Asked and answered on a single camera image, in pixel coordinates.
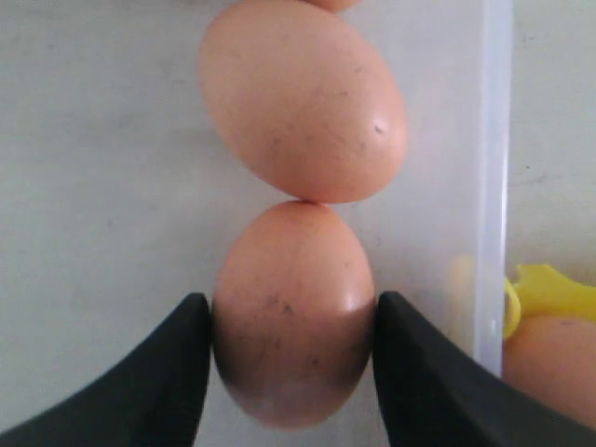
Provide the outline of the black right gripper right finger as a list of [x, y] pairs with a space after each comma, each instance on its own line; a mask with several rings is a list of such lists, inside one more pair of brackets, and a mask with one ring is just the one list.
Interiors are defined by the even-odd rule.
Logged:
[[396, 291], [375, 314], [372, 368], [392, 446], [592, 446], [593, 429], [505, 384]]

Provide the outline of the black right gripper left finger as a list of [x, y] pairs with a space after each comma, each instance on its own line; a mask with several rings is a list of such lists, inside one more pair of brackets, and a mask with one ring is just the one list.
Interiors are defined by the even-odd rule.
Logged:
[[210, 311], [180, 304], [113, 368], [5, 431], [4, 446], [191, 446], [210, 375]]

